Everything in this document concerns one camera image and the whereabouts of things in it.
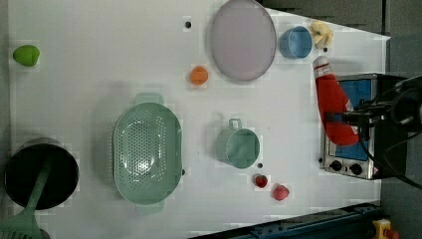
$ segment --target green fruit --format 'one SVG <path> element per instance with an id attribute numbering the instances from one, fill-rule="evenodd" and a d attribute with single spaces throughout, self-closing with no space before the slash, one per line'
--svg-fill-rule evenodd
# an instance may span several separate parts
<path id="1" fill-rule="evenodd" d="M 13 59 L 25 67 L 34 67 L 39 57 L 40 50 L 32 45 L 22 46 L 13 53 Z"/>

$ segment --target red object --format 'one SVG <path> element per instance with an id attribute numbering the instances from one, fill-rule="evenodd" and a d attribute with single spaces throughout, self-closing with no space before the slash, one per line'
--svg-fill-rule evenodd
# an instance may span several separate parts
<path id="1" fill-rule="evenodd" d="M 385 230 L 384 235 L 388 239 L 400 239 L 400 235 L 398 234 L 398 232 L 391 230 L 391 229 Z"/>
<path id="2" fill-rule="evenodd" d="M 255 177 L 255 184 L 257 184 L 257 186 L 264 188 L 265 186 L 267 186 L 268 183 L 268 179 L 266 176 L 264 175 L 260 175 Z"/>
<path id="3" fill-rule="evenodd" d="M 326 121 L 325 114 L 327 113 L 352 111 L 350 99 L 338 83 L 326 57 L 318 57 L 314 60 L 314 75 L 319 115 L 329 140 L 337 145 L 357 143 L 357 131 L 352 126 L 342 122 Z"/>
<path id="4" fill-rule="evenodd" d="M 290 194 L 290 191 L 287 187 L 279 185 L 273 192 L 273 196 L 276 200 L 282 201 L 286 199 Z"/>

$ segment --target toaster oven knob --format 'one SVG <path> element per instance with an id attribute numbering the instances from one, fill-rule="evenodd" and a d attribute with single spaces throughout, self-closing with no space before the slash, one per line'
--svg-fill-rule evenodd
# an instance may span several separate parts
<path id="1" fill-rule="evenodd" d="M 359 164 L 354 164 L 349 169 L 351 172 L 353 172 L 354 175 L 359 175 L 362 173 L 362 167 Z"/>
<path id="2" fill-rule="evenodd" d="M 333 161 L 330 165 L 329 165 L 334 171 L 340 171 L 342 168 L 341 162 L 339 162 L 338 160 Z"/>

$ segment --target teal mug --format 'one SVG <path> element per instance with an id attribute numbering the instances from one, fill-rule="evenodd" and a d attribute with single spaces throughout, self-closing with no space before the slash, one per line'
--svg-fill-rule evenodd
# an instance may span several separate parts
<path id="1" fill-rule="evenodd" d="M 260 154 L 260 141 L 249 129 L 242 128 L 240 119 L 230 119 L 229 127 L 217 137 L 217 156 L 237 168 L 254 164 Z"/>

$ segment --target orange ball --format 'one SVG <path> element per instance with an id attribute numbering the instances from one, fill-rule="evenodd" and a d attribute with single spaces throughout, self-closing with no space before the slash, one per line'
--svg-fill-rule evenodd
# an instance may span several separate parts
<path id="1" fill-rule="evenodd" d="M 190 81 L 193 85 L 200 86 L 208 80 L 208 71 L 203 67 L 196 67 L 190 73 Z"/>

